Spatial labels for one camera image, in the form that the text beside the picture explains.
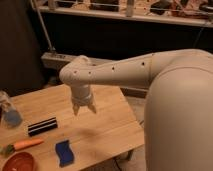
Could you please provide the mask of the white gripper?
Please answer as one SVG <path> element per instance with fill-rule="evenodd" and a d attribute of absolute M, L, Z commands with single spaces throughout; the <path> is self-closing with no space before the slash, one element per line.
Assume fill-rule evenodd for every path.
<path fill-rule="evenodd" d="M 77 116 L 80 106 L 87 106 L 93 113 L 97 113 L 93 102 L 93 94 L 89 85 L 77 85 L 71 87 L 71 99 L 73 105 L 74 115 Z"/>

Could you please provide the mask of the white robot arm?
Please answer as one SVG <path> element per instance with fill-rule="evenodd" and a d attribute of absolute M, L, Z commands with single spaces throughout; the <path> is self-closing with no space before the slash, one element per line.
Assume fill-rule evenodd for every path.
<path fill-rule="evenodd" d="M 92 84 L 146 87 L 147 171 L 213 171 L 213 54 L 149 53 L 94 66 L 79 56 L 60 71 L 73 109 L 95 109 Z"/>

